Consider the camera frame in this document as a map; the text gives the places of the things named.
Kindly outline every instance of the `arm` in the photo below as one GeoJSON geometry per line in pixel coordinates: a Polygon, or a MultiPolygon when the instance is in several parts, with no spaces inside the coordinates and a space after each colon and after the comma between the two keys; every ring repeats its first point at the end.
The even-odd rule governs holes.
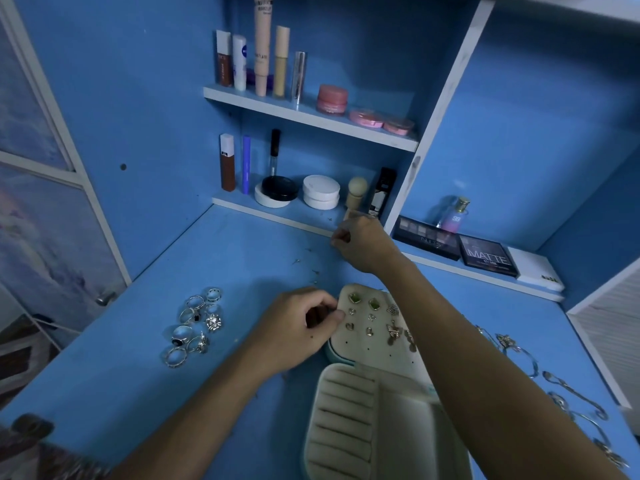
{"type": "Polygon", "coordinates": [[[344,318],[341,311],[329,313],[336,306],[329,293],[313,288],[279,295],[249,338],[109,479],[202,478],[258,387],[313,355],[331,337],[344,318]]]}
{"type": "Polygon", "coordinates": [[[344,221],[332,245],[393,295],[447,414],[487,478],[626,478],[438,293],[377,220],[344,221]]]}

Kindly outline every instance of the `left hand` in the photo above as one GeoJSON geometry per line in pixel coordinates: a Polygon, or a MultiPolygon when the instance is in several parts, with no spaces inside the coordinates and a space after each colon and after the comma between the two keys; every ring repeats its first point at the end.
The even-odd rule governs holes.
{"type": "Polygon", "coordinates": [[[313,287],[278,295],[244,344],[264,379],[318,352],[344,319],[344,312],[336,310],[337,306],[336,298],[313,287]],[[310,310],[309,316],[314,318],[307,326],[310,310]]]}

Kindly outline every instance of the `jewelry organizer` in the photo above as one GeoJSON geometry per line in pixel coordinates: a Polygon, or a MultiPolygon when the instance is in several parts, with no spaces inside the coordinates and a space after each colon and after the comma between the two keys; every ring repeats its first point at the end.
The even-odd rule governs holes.
{"type": "Polygon", "coordinates": [[[389,293],[345,286],[303,450],[310,480],[471,479],[456,434],[389,293]]]}

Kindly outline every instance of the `pink compact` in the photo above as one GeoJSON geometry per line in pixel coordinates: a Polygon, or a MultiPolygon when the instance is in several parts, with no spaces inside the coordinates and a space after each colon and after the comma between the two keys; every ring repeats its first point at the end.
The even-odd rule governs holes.
{"type": "Polygon", "coordinates": [[[389,133],[405,136],[413,129],[415,123],[401,118],[388,118],[383,126],[389,133]]]}
{"type": "Polygon", "coordinates": [[[352,109],[349,113],[349,119],[367,128],[382,128],[384,123],[382,116],[372,109],[352,109]]]}
{"type": "Polygon", "coordinates": [[[316,109],[326,114],[344,114],[347,109],[348,95],[347,89],[330,84],[320,84],[316,109]]]}

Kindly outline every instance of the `desk surface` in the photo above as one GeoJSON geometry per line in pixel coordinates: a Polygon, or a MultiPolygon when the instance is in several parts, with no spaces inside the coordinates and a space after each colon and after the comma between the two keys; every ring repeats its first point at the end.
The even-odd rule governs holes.
{"type": "MultiPolygon", "coordinates": [[[[537,357],[541,371],[603,405],[611,419],[600,423],[613,449],[631,464],[627,475],[640,479],[638,444],[557,304],[419,267],[471,322],[510,334],[537,357]]],[[[117,463],[196,391],[277,293],[313,282],[336,296],[351,282],[382,288],[375,277],[342,261],[324,236],[215,205],[5,407],[0,421],[9,424],[22,413],[36,413],[55,423],[51,441],[117,463]],[[213,286],[223,291],[224,326],[210,335],[207,354],[167,368],[161,361],[166,333],[176,325],[184,300],[213,286]]],[[[300,479],[310,407],[327,364],[319,353],[267,381],[205,478],[300,479]]],[[[576,411],[592,413],[560,386],[535,380],[545,391],[564,395],[576,411]]],[[[590,426],[584,430],[596,435],[590,426]]],[[[482,478],[477,466],[474,477],[482,478]]]]}

